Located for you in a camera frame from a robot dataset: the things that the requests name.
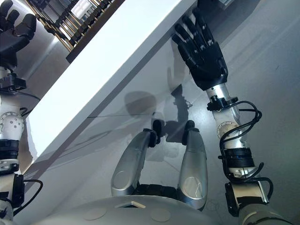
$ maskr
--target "silver casing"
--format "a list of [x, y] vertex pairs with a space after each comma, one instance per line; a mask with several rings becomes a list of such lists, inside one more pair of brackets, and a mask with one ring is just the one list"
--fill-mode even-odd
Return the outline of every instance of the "silver casing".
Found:
[[218, 225], [200, 211], [174, 199], [130, 195], [88, 203], [34, 225]]
[[206, 152], [199, 132], [190, 130], [178, 184], [178, 200], [195, 209], [204, 207], [208, 191]]
[[143, 131], [127, 146], [112, 176], [112, 196], [131, 195], [136, 189], [149, 141], [150, 132]]
[[[112, 196], [131, 195], [136, 189], [144, 165], [150, 132], [143, 131], [125, 149], [111, 180]], [[199, 131], [190, 130], [182, 160], [177, 199], [200, 209], [207, 198], [206, 153]]]
[[[231, 97], [224, 83], [216, 85], [210, 89], [206, 90], [209, 99], [212, 96], [217, 96], [218, 98], [225, 98], [226, 101], [230, 100]], [[213, 116], [217, 124], [217, 135], [219, 138], [223, 136], [227, 131], [236, 128], [241, 125], [240, 123], [240, 113], [236, 106], [229, 109], [221, 109], [219, 111], [213, 111]], [[225, 138], [232, 138], [241, 134], [244, 129], [232, 132], [229, 136]], [[247, 135], [240, 138], [228, 141], [224, 143], [224, 149], [236, 149], [236, 148], [249, 148], [246, 141]], [[236, 178], [241, 178], [251, 175], [255, 171], [255, 167], [244, 167], [244, 168], [229, 168], [229, 171], [233, 173]]]

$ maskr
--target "robot leg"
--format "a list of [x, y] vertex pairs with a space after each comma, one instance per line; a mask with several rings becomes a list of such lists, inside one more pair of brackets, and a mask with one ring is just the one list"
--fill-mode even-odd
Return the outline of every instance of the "robot leg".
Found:
[[133, 194], [144, 167], [146, 150], [148, 147], [154, 147], [156, 141], [156, 132], [150, 129], [144, 129], [133, 138], [113, 173], [112, 196]]
[[192, 120], [186, 123], [182, 144], [187, 148], [180, 170], [177, 199], [202, 210], [208, 185], [206, 152], [199, 130]]

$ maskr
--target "robot finger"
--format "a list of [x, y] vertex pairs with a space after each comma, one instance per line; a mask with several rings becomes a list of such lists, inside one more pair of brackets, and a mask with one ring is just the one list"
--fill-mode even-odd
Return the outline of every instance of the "robot finger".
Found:
[[14, 23], [16, 21], [16, 19], [19, 17], [20, 13], [13, 9], [7, 16], [6, 19], [6, 30], [14, 28]]
[[173, 40], [177, 45], [181, 45], [181, 44], [184, 43], [184, 42], [182, 41], [182, 39], [181, 39], [177, 34], [173, 34], [172, 40]]
[[187, 25], [188, 29], [191, 31], [191, 33], [194, 35], [194, 41], [196, 42], [198, 48], [200, 50], [203, 50], [206, 48], [206, 43], [202, 37], [202, 35], [199, 33], [196, 26], [193, 24], [190, 18], [187, 16], [184, 16], [182, 18], [183, 22]]
[[182, 38], [186, 41], [186, 47], [188, 47], [191, 51], [197, 52], [197, 46], [195, 45], [193, 39], [188, 34], [188, 32], [180, 25], [175, 25], [175, 30], [182, 36]]
[[4, 1], [0, 6], [0, 33], [6, 31], [6, 19], [9, 9], [12, 7], [13, 2], [11, 0]]
[[12, 7], [12, 0], [5, 0], [0, 6], [0, 16], [6, 17], [8, 15], [9, 9]]
[[182, 41], [182, 39], [177, 34], [173, 34], [172, 40], [178, 45], [179, 53], [184, 61], [191, 58], [192, 54], [187, 44]]
[[214, 37], [209, 29], [209, 27], [207, 26], [207, 24], [205, 23], [205, 20], [203, 18], [203, 16], [201, 15], [200, 9], [199, 8], [194, 8], [193, 9], [193, 14], [196, 17], [196, 20], [201, 28], [202, 31], [202, 35], [204, 37], [205, 42], [208, 45], [212, 45], [215, 40]]

